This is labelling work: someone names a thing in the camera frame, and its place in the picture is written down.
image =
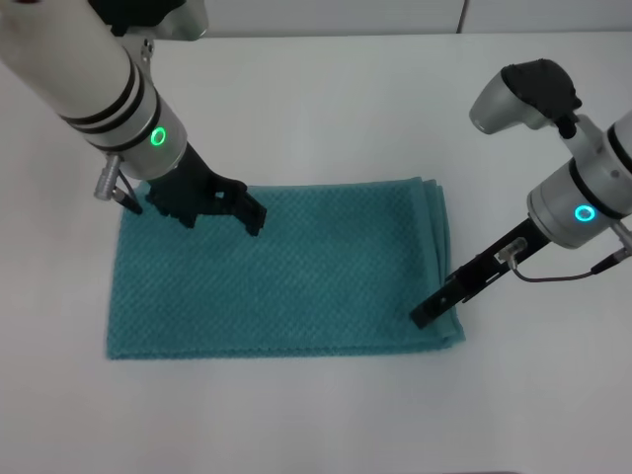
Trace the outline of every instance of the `white tabletop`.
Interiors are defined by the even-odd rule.
[[[437,179],[459,266],[569,158],[554,129],[478,132],[483,86],[549,57],[607,127],[632,108],[631,49],[632,34],[203,39],[158,43],[153,71],[218,173]],[[1,67],[0,111],[3,474],[630,471],[632,265],[505,276],[458,307],[468,341],[437,354],[107,361],[119,209],[92,198],[103,159]],[[615,248],[551,245],[524,272]]]

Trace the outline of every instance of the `folded towel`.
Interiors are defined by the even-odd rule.
[[[231,216],[190,230],[149,205],[123,214],[109,358],[401,354],[464,339],[454,311],[423,331],[409,317],[449,271],[435,182],[250,192],[268,209],[259,237]]]

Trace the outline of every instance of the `white wall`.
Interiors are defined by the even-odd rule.
[[[463,0],[205,0],[209,36],[454,33]]]
[[[470,0],[463,33],[630,31],[632,0]]]

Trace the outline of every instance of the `teal towel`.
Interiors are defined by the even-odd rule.
[[[409,317],[450,266],[435,182],[251,193],[268,209],[259,237],[231,216],[190,230],[149,205],[123,215],[109,358],[401,354],[464,339],[454,311],[424,331]]]

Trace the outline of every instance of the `black stripe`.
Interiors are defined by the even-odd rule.
[[[616,156],[619,158],[621,163],[623,163],[623,166],[632,173],[632,158],[630,158],[630,155],[628,155],[627,151],[623,148],[623,145],[621,145],[619,137],[616,136],[614,125],[608,129],[608,141],[610,142],[612,150],[616,153]]]
[[[601,200],[599,200],[597,196],[594,195],[594,193],[586,185],[586,183],[580,176],[575,158],[573,158],[569,162],[569,173],[571,174],[571,179],[573,180],[573,183],[575,183],[575,186],[577,186],[578,190],[580,190],[580,193],[584,195],[584,198],[586,198],[586,200],[589,202],[590,205],[592,205],[592,207],[601,212],[603,215],[610,217],[611,219],[620,220],[625,217],[625,214],[621,214],[616,210],[612,210],[603,202],[601,202]]]
[[[114,130],[118,126],[122,125],[129,119],[134,112],[140,106],[142,102],[142,97],[145,94],[145,78],[140,73],[140,69],[137,69],[138,78],[140,79],[140,84],[138,85],[138,91],[136,91],[136,97],[134,97],[133,102],[129,105],[129,108],[123,112],[120,116],[115,118],[114,120],[106,123],[105,125],[97,126],[95,128],[77,128],[82,133],[86,133],[89,135],[94,135],[97,133],[105,133],[106,131]]]
[[[118,99],[114,101],[113,104],[111,104],[106,109],[100,111],[98,114],[94,114],[93,116],[89,116],[89,117],[84,117],[84,118],[69,118],[69,117],[64,117],[64,116],[60,116],[60,117],[66,120],[71,125],[90,125],[92,123],[98,123],[102,120],[105,120],[108,117],[113,116],[116,112],[118,112],[119,109],[123,106],[123,104],[127,102],[127,99],[129,99],[129,95],[131,94],[131,89],[133,88],[133,85],[134,85],[134,71],[136,68],[134,67],[134,63],[132,62],[131,57],[129,57],[129,55],[127,57],[129,59],[129,78],[127,79],[127,84],[125,85],[125,88],[122,90],[122,93],[120,94]]]
[[[140,133],[138,133],[134,138],[132,138],[130,141],[122,145],[117,145],[117,146],[101,146],[101,145],[96,145],[92,142],[89,142],[89,143],[101,151],[108,151],[111,153],[119,153],[121,151],[128,150],[129,148],[133,148],[134,146],[142,142],[142,140],[144,140],[151,134],[153,129],[158,124],[158,120],[160,119],[161,109],[162,108],[160,107],[160,96],[158,95],[158,91],[156,91],[156,112],[154,112],[154,115],[151,118],[151,121],[147,124],[147,126],[145,126],[140,131]]]

